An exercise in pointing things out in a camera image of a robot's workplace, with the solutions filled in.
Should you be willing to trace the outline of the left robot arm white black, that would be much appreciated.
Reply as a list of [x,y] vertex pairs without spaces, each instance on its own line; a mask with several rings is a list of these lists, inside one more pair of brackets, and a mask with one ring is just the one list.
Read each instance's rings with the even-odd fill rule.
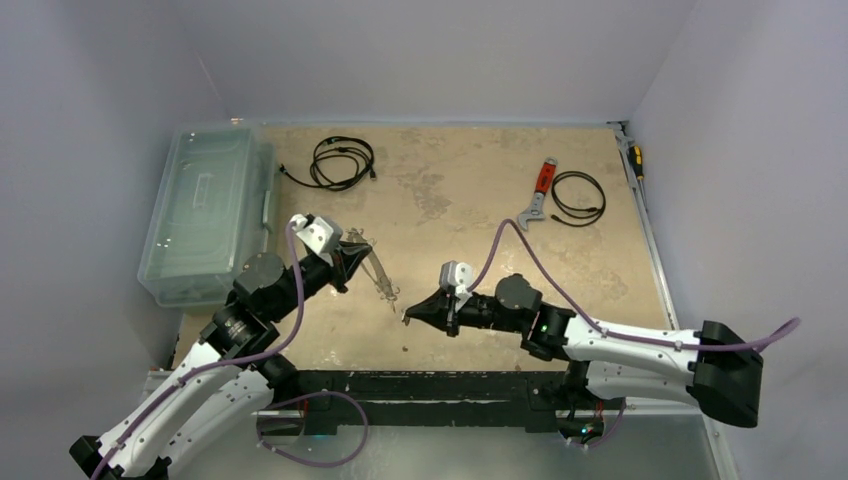
[[345,291],[371,252],[366,243],[331,241],[291,265],[272,253],[251,257],[180,365],[118,425],[75,440],[73,461],[89,479],[168,479],[248,415],[330,395],[304,389],[302,371],[273,344],[276,324],[293,314],[300,325],[306,300],[326,286]]

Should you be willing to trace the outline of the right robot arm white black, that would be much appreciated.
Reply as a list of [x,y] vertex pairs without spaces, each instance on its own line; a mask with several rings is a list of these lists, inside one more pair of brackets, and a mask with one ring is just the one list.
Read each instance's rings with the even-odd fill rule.
[[514,333],[521,349],[543,361],[562,360],[564,399],[653,398],[696,406],[727,425],[759,423],[764,360],[730,327],[706,321],[696,330],[653,330],[585,318],[550,304],[520,274],[501,279],[491,295],[445,283],[408,307],[419,320],[451,337],[463,327]]

